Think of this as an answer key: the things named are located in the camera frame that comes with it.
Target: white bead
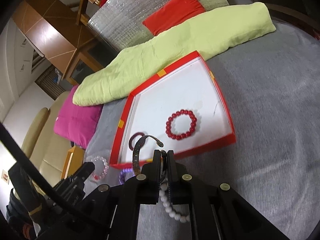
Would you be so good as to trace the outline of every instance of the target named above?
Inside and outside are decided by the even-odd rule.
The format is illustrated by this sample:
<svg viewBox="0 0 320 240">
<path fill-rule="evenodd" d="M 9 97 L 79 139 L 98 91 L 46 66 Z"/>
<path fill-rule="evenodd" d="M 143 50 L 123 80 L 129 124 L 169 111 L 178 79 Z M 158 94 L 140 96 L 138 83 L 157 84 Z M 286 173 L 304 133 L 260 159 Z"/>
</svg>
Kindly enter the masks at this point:
<svg viewBox="0 0 320 240">
<path fill-rule="evenodd" d="M 161 199 L 162 202 L 166 202 L 168 200 L 168 197 L 167 196 L 163 196 L 160 199 Z"/>
<path fill-rule="evenodd" d="M 172 207 L 167 207 L 167 208 L 165 208 L 165 212 L 166 213 L 170 213 L 172 211 Z"/>
<path fill-rule="evenodd" d="M 163 203 L 163 206 L 164 207 L 170 207 L 170 203 L 168 201 L 166 201 L 166 202 Z"/>
<path fill-rule="evenodd" d="M 180 220 L 181 215 L 180 214 L 175 214 L 174 219 L 179 221 Z"/>
<path fill-rule="evenodd" d="M 187 218 L 186 218 L 185 216 L 181 216 L 181 217 L 180 217 L 180 222 L 181 222 L 181 223 L 187 222 Z"/>
<path fill-rule="evenodd" d="M 168 189 L 168 186 L 167 186 L 166 183 L 162 183 L 161 186 L 160 186 L 160 188 L 161 188 L 162 190 L 166 191 L 166 190 Z"/>
<path fill-rule="evenodd" d="M 175 213 L 174 211 L 171 211 L 171 212 L 169 213 L 169 217 L 171 217 L 171 218 L 174 218 L 175 215 L 176 215 L 176 213 Z"/>
<path fill-rule="evenodd" d="M 160 196 L 160 197 L 163 197 L 164 195 L 165 195 L 164 190 L 159 190 L 159 196 Z"/>
</svg>

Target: reflective insulation mat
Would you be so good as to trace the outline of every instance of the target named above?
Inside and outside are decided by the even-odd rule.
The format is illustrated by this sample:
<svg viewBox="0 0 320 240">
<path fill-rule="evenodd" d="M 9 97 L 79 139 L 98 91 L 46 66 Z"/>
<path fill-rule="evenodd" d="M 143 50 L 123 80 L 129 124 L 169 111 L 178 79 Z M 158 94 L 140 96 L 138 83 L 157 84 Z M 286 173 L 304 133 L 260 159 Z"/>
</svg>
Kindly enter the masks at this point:
<svg viewBox="0 0 320 240">
<path fill-rule="evenodd" d="M 89 20 L 88 26 L 116 50 L 153 38 L 142 24 L 169 0 L 108 0 Z M 227 0 L 199 0 L 206 11 L 229 5 Z"/>
</svg>

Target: metal bolt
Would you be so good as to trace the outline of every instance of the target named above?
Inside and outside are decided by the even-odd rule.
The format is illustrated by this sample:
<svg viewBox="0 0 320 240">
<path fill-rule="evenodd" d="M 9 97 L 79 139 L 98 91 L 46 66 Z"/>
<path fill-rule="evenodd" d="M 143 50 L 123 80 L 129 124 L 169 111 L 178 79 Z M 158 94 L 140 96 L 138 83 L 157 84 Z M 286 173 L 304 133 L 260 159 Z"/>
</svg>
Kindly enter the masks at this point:
<svg viewBox="0 0 320 240">
<path fill-rule="evenodd" d="M 105 192 L 109 189 L 109 186 L 107 184 L 102 184 L 98 187 L 98 191 Z"/>
<path fill-rule="evenodd" d="M 184 174 L 184 175 L 182 176 L 182 179 L 183 179 L 183 180 L 191 180 L 191 179 L 192 179 L 192 176 L 191 176 L 190 174 Z"/>
<path fill-rule="evenodd" d="M 145 180 L 146 178 L 147 178 L 147 176 L 144 174 L 137 175 L 137 180 Z"/>
<path fill-rule="evenodd" d="M 228 190 L 230 189 L 230 185 L 227 184 L 227 183 L 222 183 L 222 184 L 220 185 L 220 188 L 221 188 L 222 190 L 224 190 L 224 191 L 228 191 Z"/>
</svg>

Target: red beaded bracelet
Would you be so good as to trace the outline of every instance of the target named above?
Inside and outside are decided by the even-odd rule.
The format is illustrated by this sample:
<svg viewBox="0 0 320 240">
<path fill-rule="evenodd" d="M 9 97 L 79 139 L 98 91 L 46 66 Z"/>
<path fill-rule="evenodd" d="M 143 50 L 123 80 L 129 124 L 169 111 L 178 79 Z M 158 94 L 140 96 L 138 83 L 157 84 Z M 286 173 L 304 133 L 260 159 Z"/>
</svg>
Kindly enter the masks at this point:
<svg viewBox="0 0 320 240">
<path fill-rule="evenodd" d="M 174 134 L 174 133 L 171 132 L 171 123 L 172 123 L 174 118 L 176 118 L 177 116 L 180 116 L 182 114 L 188 115 L 190 117 L 190 119 L 191 119 L 190 129 L 187 132 L 182 133 L 182 134 Z M 166 127 L 165 127 L 166 131 L 165 131 L 165 133 L 168 135 L 168 137 L 170 137 L 172 139 L 181 140 L 181 139 L 190 137 L 196 131 L 196 124 L 197 124 L 197 118 L 193 114 L 193 112 L 181 109 L 180 111 L 177 111 L 177 112 L 173 113 L 168 118 L 168 121 L 166 122 Z"/>
</svg>

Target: gray tablecloth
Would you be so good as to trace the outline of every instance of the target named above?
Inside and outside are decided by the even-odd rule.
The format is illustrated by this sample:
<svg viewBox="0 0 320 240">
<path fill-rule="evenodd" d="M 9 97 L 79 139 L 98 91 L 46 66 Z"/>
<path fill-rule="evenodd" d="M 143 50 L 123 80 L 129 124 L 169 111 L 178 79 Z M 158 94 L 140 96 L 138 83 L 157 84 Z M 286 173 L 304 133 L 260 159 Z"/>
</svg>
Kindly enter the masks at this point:
<svg viewBox="0 0 320 240">
<path fill-rule="evenodd" d="M 205 183 L 228 182 L 290 239 L 320 219 L 320 43 L 282 23 L 207 61 L 227 101 L 237 143 L 179 160 Z M 109 158 L 125 99 L 105 104 L 86 160 Z M 110 169 L 98 184 L 119 184 Z M 98 184 L 85 183 L 87 193 Z M 191 239 L 161 203 L 140 208 L 137 239 Z"/>
</svg>

